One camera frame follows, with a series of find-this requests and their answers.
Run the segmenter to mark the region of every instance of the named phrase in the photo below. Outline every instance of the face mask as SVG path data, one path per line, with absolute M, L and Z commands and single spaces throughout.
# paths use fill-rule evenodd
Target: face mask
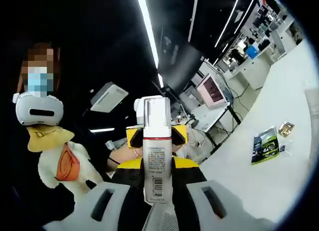
M 46 97 L 53 92 L 53 73 L 47 73 L 47 67 L 28 67 L 24 89 L 36 97 Z

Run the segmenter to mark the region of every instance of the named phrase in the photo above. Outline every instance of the white plush toy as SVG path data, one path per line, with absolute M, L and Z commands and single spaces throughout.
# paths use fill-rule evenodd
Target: white plush toy
M 74 134 L 59 126 L 27 127 L 30 134 L 29 151 L 42 152 L 38 172 L 42 182 L 54 189 L 62 183 L 74 195 L 74 202 L 90 191 L 85 181 L 103 181 L 90 163 L 83 145 L 71 142 Z

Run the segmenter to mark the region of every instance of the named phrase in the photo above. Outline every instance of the table surface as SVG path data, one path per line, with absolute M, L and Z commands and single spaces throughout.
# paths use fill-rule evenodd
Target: table surface
M 218 121 L 218 119 L 224 114 L 227 106 L 230 105 L 229 102 L 220 104 L 219 106 L 209 109 L 205 104 L 192 110 L 192 114 L 199 121 L 195 129 L 202 132 L 208 132 L 211 127 Z
M 309 176 L 311 121 L 304 90 L 316 81 L 317 68 L 306 40 L 271 66 L 253 107 L 229 139 L 200 169 L 237 195 L 256 218 L 278 222 L 293 206 Z M 251 165 L 253 137 L 271 126 L 295 124 L 287 138 L 291 155 Z

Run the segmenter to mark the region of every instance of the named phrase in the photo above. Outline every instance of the white spray bottle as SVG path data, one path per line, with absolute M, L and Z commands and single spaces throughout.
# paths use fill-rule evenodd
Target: white spray bottle
M 171 201 L 170 102 L 166 97 L 144 100 L 143 159 L 145 195 L 150 203 Z

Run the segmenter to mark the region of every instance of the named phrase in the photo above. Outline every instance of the white vr headset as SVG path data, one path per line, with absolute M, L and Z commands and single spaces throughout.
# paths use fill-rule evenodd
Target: white vr headset
M 29 92 L 13 95 L 15 113 L 21 125 L 58 125 L 63 116 L 63 103 L 56 97 L 36 97 Z

